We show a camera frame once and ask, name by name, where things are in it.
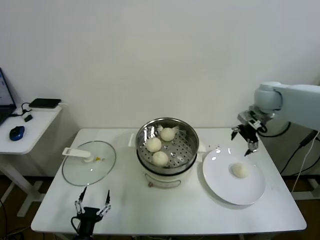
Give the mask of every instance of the metal rim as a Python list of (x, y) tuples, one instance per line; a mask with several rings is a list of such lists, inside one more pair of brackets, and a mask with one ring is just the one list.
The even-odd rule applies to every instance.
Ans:
[(190, 161), (186, 162), (185, 164), (180, 165), (179, 167), (183, 167), (183, 166), (187, 165), (188, 163), (190, 164), (189, 166), (187, 166), (183, 170), (180, 170), (180, 171), (177, 171), (177, 172), (174, 172), (174, 173), (160, 173), (160, 172), (157, 172), (156, 170), (152, 170), (146, 164), (144, 164), (143, 160), (139, 157), (140, 156), (139, 153), (138, 153), (139, 152), (138, 151), (138, 148), (139, 148), (139, 141), (138, 141), (139, 133), (141, 133), (147, 126), (152, 125), (153, 123), (159, 122), (159, 121), (173, 121), (173, 122), (177, 122), (179, 124), (183, 124), (183, 125), (187, 126), (192, 131), (192, 133), (194, 134), (194, 136), (196, 138), (196, 141), (197, 141), (197, 149), (199, 148), (199, 137), (198, 137), (198, 134), (196, 133), (196, 131), (194, 130), (194, 128), (191, 125), (189, 125), (188, 123), (186, 123), (185, 121), (182, 121), (180, 119), (176, 119), (176, 118), (172, 118), (172, 117), (160, 117), (160, 118), (156, 118), (154, 120), (151, 120), (151, 121), (147, 122), (137, 132), (137, 135), (136, 135), (136, 138), (135, 138), (135, 146), (136, 146), (136, 154), (137, 154), (137, 157), (139, 159), (139, 162), (142, 164), (142, 166), (146, 170), (152, 172), (153, 174), (159, 175), (159, 176), (176, 176), (176, 175), (179, 175), (181, 173), (184, 173), (186, 170), (190, 169), (193, 166), (193, 164), (195, 163), (196, 158), (197, 158), (197, 152), (193, 155), (193, 159), (190, 160), (191, 162)]
[(193, 159), (193, 162), (190, 163), (190, 166), (188, 166), (187, 168), (185, 168), (183, 171), (179, 171), (179, 172), (176, 172), (176, 173), (169, 173), (169, 174), (164, 174), (164, 173), (159, 173), (159, 172), (156, 172), (156, 171), (153, 171), (152, 169), (149, 169), (143, 162), (142, 160), (140, 159), (139, 155), (138, 155), (138, 150), (136, 151), (136, 156), (138, 157), (138, 160), (139, 162), (141, 163), (141, 165), (146, 169), (148, 170), (149, 172), (153, 173), (153, 174), (156, 174), (158, 176), (163, 176), (163, 177), (172, 177), (172, 176), (177, 176), (177, 175), (180, 175), (180, 174), (183, 174), (184, 172), (186, 172), (187, 170), (189, 170), (196, 162), (196, 159), (197, 159), (197, 154), (195, 155), (195, 158)]
[(85, 185), (83, 185), (83, 184), (74, 184), (74, 183), (69, 182), (69, 181), (67, 180), (65, 174), (64, 174), (64, 166), (65, 166), (66, 160), (67, 160), (67, 158), (68, 158), (68, 156), (65, 156), (65, 158), (63, 159), (63, 165), (62, 165), (62, 169), (61, 169), (62, 176), (63, 176), (64, 180), (65, 180), (67, 183), (69, 183), (69, 184), (71, 184), (71, 185), (73, 185), (73, 186), (83, 187), (83, 186), (89, 186), (89, 185), (92, 185), (92, 184), (95, 184), (95, 183), (99, 182), (100, 180), (104, 179), (104, 178), (111, 172), (111, 170), (114, 168), (114, 166), (115, 166), (115, 164), (116, 164), (116, 160), (117, 160), (116, 150), (115, 150), (115, 148), (114, 148), (110, 143), (108, 143), (108, 142), (106, 142), (106, 141), (100, 141), (100, 140), (87, 141), (87, 142), (85, 142), (85, 143), (77, 146), (77, 148), (79, 148), (79, 147), (81, 147), (81, 146), (83, 146), (83, 145), (85, 145), (85, 144), (89, 144), (89, 143), (104, 143), (104, 144), (109, 145), (109, 146), (111, 147), (111, 149), (113, 150), (113, 152), (114, 152), (114, 163), (113, 163), (112, 167), (110, 168), (110, 170), (109, 170), (103, 177), (101, 177), (100, 179), (98, 179), (97, 181), (94, 181), (94, 182), (92, 182), (92, 183), (90, 183), (90, 184), (85, 184)]

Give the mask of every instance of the table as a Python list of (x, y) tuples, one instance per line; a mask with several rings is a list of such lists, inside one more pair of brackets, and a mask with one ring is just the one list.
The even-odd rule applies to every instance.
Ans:
[[(20, 111), (21, 107), (17, 106), (15, 112), (20, 113)], [(60, 106), (54, 109), (33, 108), (30, 112), (33, 119), (28, 122), (25, 122), (20, 116), (6, 119), (0, 125), (0, 155), (25, 155), (29, 153), (60, 111)], [(25, 132), (20, 140), (11, 141), (9, 132), (16, 126), (24, 126)], [(6, 200), (14, 185), (17, 185), (27, 193), (27, 197), (17, 213), (18, 217), (24, 217), (32, 202), (41, 202), (44, 198), (44, 194), (38, 192), (42, 181), (36, 181), (32, 186), (5, 157), (1, 156), (0, 171), (12, 181), (1, 198), (2, 202)]]
[[(101, 208), (108, 190), (111, 210), (94, 228), (95, 235), (230, 235), (304, 230), (307, 227), (266, 148), (248, 157), (256, 161), (266, 179), (265, 193), (253, 205), (239, 206), (220, 200), (202, 176), (202, 162), (192, 167), (189, 177), (176, 188), (148, 187), (136, 150), (128, 147), (138, 129), (82, 129), (71, 147), (88, 141), (109, 142), (117, 159), (112, 171), (90, 185), (83, 206)], [(229, 128), (198, 128), (199, 139), (211, 151), (217, 145), (247, 150), (238, 134), (231, 141)], [(64, 180), (62, 165), (47, 191), (33, 221), (32, 230), (55, 234), (75, 234), (70, 219), (76, 215), (74, 202), (83, 191)]]

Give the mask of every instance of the computer mouse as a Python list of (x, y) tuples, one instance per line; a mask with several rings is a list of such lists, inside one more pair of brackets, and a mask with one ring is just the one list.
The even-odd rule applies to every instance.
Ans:
[(10, 131), (10, 139), (12, 141), (18, 141), (20, 139), (22, 139), (22, 137), (24, 136), (24, 132), (25, 132), (25, 127), (24, 126), (16, 126), (15, 128), (12, 128)]

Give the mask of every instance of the glass lid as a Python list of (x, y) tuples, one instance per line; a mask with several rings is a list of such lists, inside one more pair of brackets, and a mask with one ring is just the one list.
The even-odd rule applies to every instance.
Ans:
[(72, 185), (94, 184), (107, 176), (116, 163), (116, 151), (107, 142), (89, 141), (80, 145), (77, 150), (88, 151), (91, 155), (89, 160), (70, 155), (65, 158), (62, 175)]

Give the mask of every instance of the white plate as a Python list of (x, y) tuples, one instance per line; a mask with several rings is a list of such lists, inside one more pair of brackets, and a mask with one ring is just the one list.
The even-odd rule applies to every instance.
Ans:
[[(234, 176), (231, 167), (236, 163), (244, 164), (249, 176)], [(253, 161), (240, 153), (234, 153), (231, 148), (217, 148), (211, 151), (203, 161), (202, 170), (209, 187), (229, 203), (250, 205), (264, 194), (266, 181), (262, 171)]]

